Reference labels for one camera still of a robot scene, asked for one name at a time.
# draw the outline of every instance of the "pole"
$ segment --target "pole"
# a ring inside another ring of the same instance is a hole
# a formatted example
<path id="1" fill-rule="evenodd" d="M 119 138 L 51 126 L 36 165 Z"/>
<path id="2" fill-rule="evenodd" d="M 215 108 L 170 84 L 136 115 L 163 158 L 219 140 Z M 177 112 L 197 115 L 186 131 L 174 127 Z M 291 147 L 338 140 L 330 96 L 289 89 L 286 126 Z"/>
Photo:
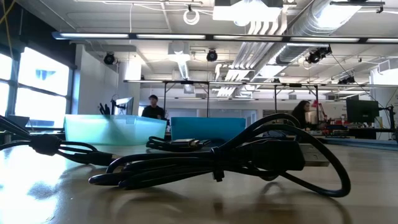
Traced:
<path id="1" fill-rule="evenodd" d="M 318 100 L 318 86 L 315 86 L 315 99 L 317 101 L 317 124 L 319 124 L 319 100 Z"/>
<path id="2" fill-rule="evenodd" d="M 274 93 L 275 93 L 275 96 L 274 96 L 274 98 L 275 98 L 275 113 L 278 113 L 278 108 L 276 107 L 276 85 L 274 86 Z"/>
<path id="3" fill-rule="evenodd" d="M 167 93 L 167 82 L 164 83 L 164 97 L 163 97 L 163 110 L 166 114 L 166 93 Z"/>
<path id="4" fill-rule="evenodd" d="M 210 85 L 207 84 L 207 117 L 209 117 L 210 114 L 209 105 L 210 105 Z"/>

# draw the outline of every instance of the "ceiling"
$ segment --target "ceiling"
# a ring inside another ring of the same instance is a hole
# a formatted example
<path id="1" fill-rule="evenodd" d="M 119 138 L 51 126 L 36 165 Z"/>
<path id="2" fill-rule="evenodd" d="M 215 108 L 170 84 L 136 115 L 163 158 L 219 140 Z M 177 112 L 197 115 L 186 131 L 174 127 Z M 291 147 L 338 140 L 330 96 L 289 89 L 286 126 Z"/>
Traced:
<path id="1" fill-rule="evenodd" d="M 398 1 L 384 0 L 386 11 L 398 12 Z M 35 14 L 54 28 L 64 32 L 159 32 L 159 33 L 202 33 L 202 34 L 245 34 L 249 26 L 238 27 L 233 22 L 213 21 L 212 16 L 201 13 L 198 24 L 191 26 L 183 21 L 184 11 L 167 11 L 166 22 L 164 12 L 140 6 L 109 5 L 101 2 L 76 2 L 74 0 L 17 0 L 24 8 Z M 202 10 L 212 10 L 213 0 L 202 0 Z M 291 21 L 310 0 L 297 0 L 297 7 L 287 12 Z M 181 9 L 181 6 L 165 6 L 166 9 Z M 356 13 L 345 25 L 333 35 L 376 35 L 397 36 L 396 20 L 398 14 Z M 167 59 L 168 41 L 125 41 L 108 40 L 93 42 L 94 46 L 104 45 L 135 45 L 142 54 L 147 68 L 143 74 L 171 74 L 178 69 L 177 63 Z M 218 60 L 233 61 L 241 47 L 240 42 L 189 42 L 192 60 L 188 62 L 190 70 L 214 71 L 217 63 L 206 61 L 208 49 L 216 49 Z M 336 45 L 332 44 L 333 55 L 346 69 L 356 68 L 356 81 L 368 82 L 369 68 L 373 63 L 381 62 L 386 55 L 398 55 L 398 45 Z M 304 58 L 300 58 L 295 66 L 287 67 L 281 77 L 283 82 L 328 82 L 332 76 L 343 72 L 333 57 L 328 57 L 310 69 L 303 66 Z"/>

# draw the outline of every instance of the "computer screen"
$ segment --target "computer screen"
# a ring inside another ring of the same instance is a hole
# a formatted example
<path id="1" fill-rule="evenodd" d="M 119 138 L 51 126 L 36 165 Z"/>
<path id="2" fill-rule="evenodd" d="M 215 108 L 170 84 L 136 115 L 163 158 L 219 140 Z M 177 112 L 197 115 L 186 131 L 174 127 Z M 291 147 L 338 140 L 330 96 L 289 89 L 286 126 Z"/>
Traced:
<path id="1" fill-rule="evenodd" d="M 369 100 L 346 100 L 349 122 L 373 123 L 379 116 L 379 103 Z"/>

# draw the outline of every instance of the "table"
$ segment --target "table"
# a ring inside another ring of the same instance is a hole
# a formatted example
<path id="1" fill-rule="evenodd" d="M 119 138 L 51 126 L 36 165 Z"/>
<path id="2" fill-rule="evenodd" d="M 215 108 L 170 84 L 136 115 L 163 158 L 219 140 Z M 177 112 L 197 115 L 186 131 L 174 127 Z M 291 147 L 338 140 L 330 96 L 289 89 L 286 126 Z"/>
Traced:
<path id="1" fill-rule="evenodd" d="M 205 174 L 125 191 L 88 184 L 103 167 L 43 156 L 25 146 L 6 149 L 0 152 L 0 223 L 397 223 L 398 153 L 328 147 L 351 177 L 352 191 L 345 198 L 313 194 L 283 177 L 264 182 L 230 172 L 220 183 Z M 145 148 L 113 151 L 127 155 Z M 293 173 L 323 187 L 340 187 L 332 167 Z"/>

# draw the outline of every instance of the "workbench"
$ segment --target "workbench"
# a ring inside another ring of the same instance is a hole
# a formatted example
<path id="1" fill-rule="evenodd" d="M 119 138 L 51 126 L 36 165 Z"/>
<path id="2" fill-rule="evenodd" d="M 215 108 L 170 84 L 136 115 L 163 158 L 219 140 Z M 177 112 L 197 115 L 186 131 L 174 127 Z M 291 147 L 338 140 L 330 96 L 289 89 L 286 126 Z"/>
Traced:
<path id="1" fill-rule="evenodd" d="M 328 198 L 278 177 L 226 172 L 142 190 L 90 185 L 104 167 L 81 165 L 27 146 L 0 152 L 0 223 L 397 223 L 398 152 L 328 146 L 346 167 L 351 193 Z M 144 146 L 99 147 L 128 155 Z M 338 189 L 332 167 L 292 172 L 313 184 Z"/>

